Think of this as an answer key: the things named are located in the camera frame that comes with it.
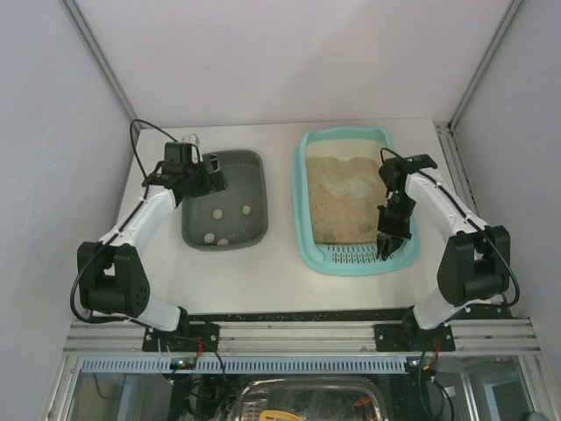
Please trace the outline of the grey plastic bin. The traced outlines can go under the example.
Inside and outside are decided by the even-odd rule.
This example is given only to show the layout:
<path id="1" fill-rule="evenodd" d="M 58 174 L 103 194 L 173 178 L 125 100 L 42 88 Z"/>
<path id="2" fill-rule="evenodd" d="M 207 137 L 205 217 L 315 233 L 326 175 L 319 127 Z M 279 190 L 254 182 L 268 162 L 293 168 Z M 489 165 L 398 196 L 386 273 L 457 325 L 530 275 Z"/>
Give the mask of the grey plastic bin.
<path id="1" fill-rule="evenodd" d="M 185 244 L 199 251 L 229 251 L 257 245 L 268 229 L 266 178 L 260 155 L 251 150 L 229 150 L 217 153 L 228 187 L 224 191 L 188 198 L 181 206 L 181 236 Z M 242 213 L 249 205 L 252 213 Z M 223 217 L 214 219 L 214 209 Z M 215 240 L 206 244 L 203 237 L 214 233 Z M 229 245 L 219 246 L 220 239 Z"/>

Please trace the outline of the teal litter box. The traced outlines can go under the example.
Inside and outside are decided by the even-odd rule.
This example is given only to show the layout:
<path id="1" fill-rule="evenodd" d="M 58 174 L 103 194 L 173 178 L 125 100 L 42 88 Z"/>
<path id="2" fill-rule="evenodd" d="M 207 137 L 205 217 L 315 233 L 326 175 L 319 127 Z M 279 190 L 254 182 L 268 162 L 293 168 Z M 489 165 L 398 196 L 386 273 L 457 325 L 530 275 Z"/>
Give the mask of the teal litter box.
<path id="1" fill-rule="evenodd" d="M 411 218 L 412 239 L 387 260 L 376 257 L 376 242 L 352 244 L 320 244 L 313 240 L 309 206 L 309 177 L 305 158 L 307 152 L 326 152 L 328 157 L 347 158 L 356 152 L 378 160 L 382 147 L 393 149 L 390 133 L 383 127 L 343 126 L 304 134 L 295 149 L 292 163 L 292 198 L 295 230 L 302 260 L 325 275 L 380 275 L 407 268 L 415 262 L 422 246 L 415 217 Z"/>

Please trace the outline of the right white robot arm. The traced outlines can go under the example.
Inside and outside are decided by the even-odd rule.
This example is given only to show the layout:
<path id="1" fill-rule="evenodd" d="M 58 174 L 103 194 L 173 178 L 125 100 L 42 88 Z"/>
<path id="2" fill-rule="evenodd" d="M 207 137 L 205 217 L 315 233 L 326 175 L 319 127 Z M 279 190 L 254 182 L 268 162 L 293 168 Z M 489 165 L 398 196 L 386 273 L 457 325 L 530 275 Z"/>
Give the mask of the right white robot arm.
<path id="1" fill-rule="evenodd" d="M 436 288 L 408 309 L 402 321 L 410 338 L 435 331 L 474 304 L 514 291 L 500 306 L 518 303 L 519 282 L 510 266 L 511 238 L 502 225 L 491 226 L 449 190 L 437 164 L 427 154 L 381 160 L 379 176 L 387 189 L 379 207 L 376 248 L 389 259 L 412 238 L 410 222 L 421 208 L 444 243 Z"/>

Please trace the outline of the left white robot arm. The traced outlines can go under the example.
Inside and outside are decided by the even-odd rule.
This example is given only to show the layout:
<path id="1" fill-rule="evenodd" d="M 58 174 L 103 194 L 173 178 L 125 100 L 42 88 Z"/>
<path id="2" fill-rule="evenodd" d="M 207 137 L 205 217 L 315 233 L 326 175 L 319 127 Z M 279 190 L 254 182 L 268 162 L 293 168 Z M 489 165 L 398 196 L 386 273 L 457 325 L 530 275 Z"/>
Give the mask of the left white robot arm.
<path id="1" fill-rule="evenodd" d="M 217 155 L 201 154 L 199 139 L 189 134 L 165 144 L 163 160 L 142 185 L 145 192 L 128 217 L 98 241 L 85 241 L 78 248 L 71 311 L 90 325 L 131 321 L 186 337 L 188 312 L 152 293 L 141 256 L 183 201 L 223 191 L 227 182 Z"/>

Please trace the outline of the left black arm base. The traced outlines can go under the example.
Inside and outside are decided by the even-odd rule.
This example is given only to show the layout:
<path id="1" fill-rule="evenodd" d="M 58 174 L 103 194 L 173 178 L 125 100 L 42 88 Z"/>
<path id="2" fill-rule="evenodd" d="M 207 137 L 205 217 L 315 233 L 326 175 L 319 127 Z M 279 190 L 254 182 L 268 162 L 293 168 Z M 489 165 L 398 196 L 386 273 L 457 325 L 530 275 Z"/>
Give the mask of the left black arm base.
<path id="1" fill-rule="evenodd" d="M 155 328 L 145 330 L 142 351 L 148 353 L 194 353 L 217 350 L 220 326 L 204 320 L 181 316 L 176 330 L 164 332 Z"/>

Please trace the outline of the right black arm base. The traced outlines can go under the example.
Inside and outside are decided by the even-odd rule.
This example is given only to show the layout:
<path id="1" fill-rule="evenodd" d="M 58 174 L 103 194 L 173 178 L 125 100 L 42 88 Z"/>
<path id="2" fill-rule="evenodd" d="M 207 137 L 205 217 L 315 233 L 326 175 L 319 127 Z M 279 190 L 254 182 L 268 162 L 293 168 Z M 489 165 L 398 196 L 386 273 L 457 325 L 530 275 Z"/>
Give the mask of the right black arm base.
<path id="1" fill-rule="evenodd" d="M 376 324 L 373 327 L 376 350 L 379 352 L 453 352 L 455 341 L 450 326 L 440 324 L 424 330 L 412 314 L 399 323 Z"/>

